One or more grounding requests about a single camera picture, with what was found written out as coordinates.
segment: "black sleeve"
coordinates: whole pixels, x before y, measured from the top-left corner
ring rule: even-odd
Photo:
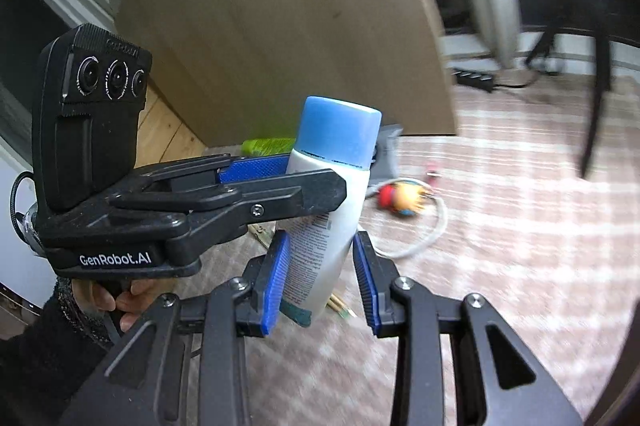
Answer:
[[[75,305],[70,282],[60,279],[37,321],[0,342],[0,414],[20,426],[55,424],[110,344],[101,324]]]

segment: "black cable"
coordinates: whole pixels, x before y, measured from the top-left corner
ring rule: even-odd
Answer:
[[[33,180],[33,174],[30,171],[24,171],[20,175],[18,175],[18,177],[15,178],[14,185],[11,186],[11,195],[9,197],[9,215],[11,217],[12,225],[14,225],[15,234],[18,235],[18,237],[20,237],[21,241],[27,244],[27,241],[25,240],[24,235],[22,234],[22,230],[18,225],[18,215],[20,215],[20,221],[22,221],[22,219],[24,218],[24,215],[22,215],[22,213],[15,212],[15,195],[18,193],[18,186],[20,186],[20,183],[24,179]]]

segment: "white cable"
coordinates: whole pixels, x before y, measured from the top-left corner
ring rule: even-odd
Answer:
[[[400,182],[400,181],[419,184],[429,192],[433,190],[433,188],[429,184],[425,183],[424,181],[413,179],[410,177],[398,177],[396,179],[384,181],[384,182],[381,182],[380,184],[376,184],[375,186],[368,188],[367,197],[371,197],[376,193],[378,193],[378,191],[380,191],[380,188],[382,188],[383,186]],[[405,259],[407,257],[415,255],[415,253],[418,253],[420,250],[426,249],[427,247],[431,246],[431,244],[433,244],[436,240],[438,240],[442,236],[445,229],[447,229],[447,223],[449,221],[449,213],[447,212],[447,206],[444,203],[444,200],[442,200],[442,197],[438,195],[429,194],[427,195],[427,197],[429,197],[435,202],[436,213],[438,215],[438,223],[433,228],[431,233],[429,233],[423,239],[417,241],[415,244],[412,244],[404,251],[395,251],[393,253],[388,253],[386,251],[382,251],[381,249],[378,249],[372,237],[370,236],[369,238],[371,239],[371,244],[373,245],[373,248],[376,250],[377,254],[379,254],[381,257],[385,257],[386,259],[391,259],[391,260]],[[358,225],[358,231],[365,231],[365,230],[360,225]]]

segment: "power strip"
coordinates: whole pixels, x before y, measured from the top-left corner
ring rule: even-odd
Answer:
[[[464,69],[452,69],[458,85],[466,85],[483,91],[494,91],[495,76],[486,72],[467,71]]]

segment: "human hand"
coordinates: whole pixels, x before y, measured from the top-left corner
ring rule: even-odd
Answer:
[[[97,317],[102,312],[123,311],[120,329],[126,332],[153,301],[175,287],[175,279],[134,280],[128,291],[122,292],[116,299],[98,282],[92,280],[71,281],[74,298],[80,310],[88,316]]]

